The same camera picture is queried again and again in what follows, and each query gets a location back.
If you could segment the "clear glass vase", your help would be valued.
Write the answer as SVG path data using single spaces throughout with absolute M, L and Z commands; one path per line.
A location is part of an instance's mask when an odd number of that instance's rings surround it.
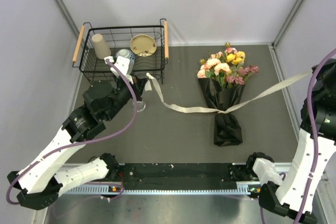
M 133 110 L 140 113 L 144 111 L 146 108 L 146 104 L 144 101 L 133 101 Z

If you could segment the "cream ribbon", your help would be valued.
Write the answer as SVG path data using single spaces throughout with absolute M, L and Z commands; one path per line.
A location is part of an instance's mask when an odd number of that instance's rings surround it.
M 176 104 L 167 104 L 164 102 L 164 98 L 163 98 L 163 94 L 161 91 L 161 87 L 157 81 L 157 79 L 155 77 L 153 77 L 150 73 L 146 73 L 146 76 L 148 77 L 148 81 L 145 85 L 145 91 L 151 91 L 152 87 L 155 89 L 157 95 L 159 96 L 162 104 L 168 108 L 171 109 L 173 111 L 176 112 L 180 112 L 180 113 L 221 113 L 221 114 L 229 114 L 233 111 L 236 111 L 242 107 L 244 107 L 245 105 L 249 104 L 250 102 L 256 101 L 258 99 L 261 99 L 263 97 L 266 97 L 270 94 L 273 94 L 277 91 L 280 91 L 290 85 L 292 85 L 293 83 L 301 80 L 302 78 L 308 76 L 310 74 L 309 71 L 304 72 L 304 73 L 300 73 L 297 75 L 294 75 L 290 78 L 287 78 L 283 81 L 280 81 L 279 83 L 271 86 L 270 88 L 268 88 L 267 90 L 263 91 L 262 93 L 260 93 L 259 95 L 257 95 L 256 97 L 254 97 L 253 99 L 247 100 L 245 102 L 242 102 L 238 105 L 234 105 L 229 107 L 226 110 L 219 110 L 219 109 L 211 109 L 211 108 L 205 108 L 205 107 L 200 107 L 200 106 L 194 106 L 194 107 L 182 107 Z

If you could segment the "flower bouquet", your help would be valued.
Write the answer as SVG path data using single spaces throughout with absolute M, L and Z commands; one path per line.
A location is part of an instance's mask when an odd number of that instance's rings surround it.
M 257 66 L 245 67 L 245 58 L 245 52 L 238 51 L 227 42 L 224 51 L 211 54 L 207 60 L 200 60 L 197 78 L 213 80 L 223 88 L 243 86 L 252 75 L 259 72 Z

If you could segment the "black wrapping paper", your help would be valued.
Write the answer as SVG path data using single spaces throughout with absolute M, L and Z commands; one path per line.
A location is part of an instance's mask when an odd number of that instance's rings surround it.
M 226 111 L 240 103 L 245 86 L 222 87 L 217 81 L 200 78 L 198 83 L 210 109 Z M 232 114 L 218 113 L 215 115 L 213 143 L 219 147 L 239 145 L 243 142 L 242 128 Z

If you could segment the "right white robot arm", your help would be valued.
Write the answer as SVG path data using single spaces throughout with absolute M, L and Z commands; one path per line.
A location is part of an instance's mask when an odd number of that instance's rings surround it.
M 245 174 L 259 179 L 259 205 L 295 223 L 317 223 L 312 201 L 329 159 L 335 153 L 335 59 L 315 76 L 311 105 L 301 109 L 299 142 L 288 173 L 282 178 L 274 160 L 261 152 L 249 156 Z

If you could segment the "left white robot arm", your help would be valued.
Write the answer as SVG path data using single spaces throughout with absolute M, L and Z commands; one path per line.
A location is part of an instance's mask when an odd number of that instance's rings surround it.
M 104 122 L 113 120 L 129 100 L 134 106 L 142 101 L 147 81 L 136 76 L 119 77 L 115 87 L 109 81 L 93 82 L 82 95 L 83 105 L 70 113 L 47 147 L 26 168 L 8 174 L 7 202 L 42 210 L 77 186 L 116 179 L 119 163 L 109 153 L 74 168 L 61 168 L 77 151 L 98 143 L 97 135 L 106 129 Z

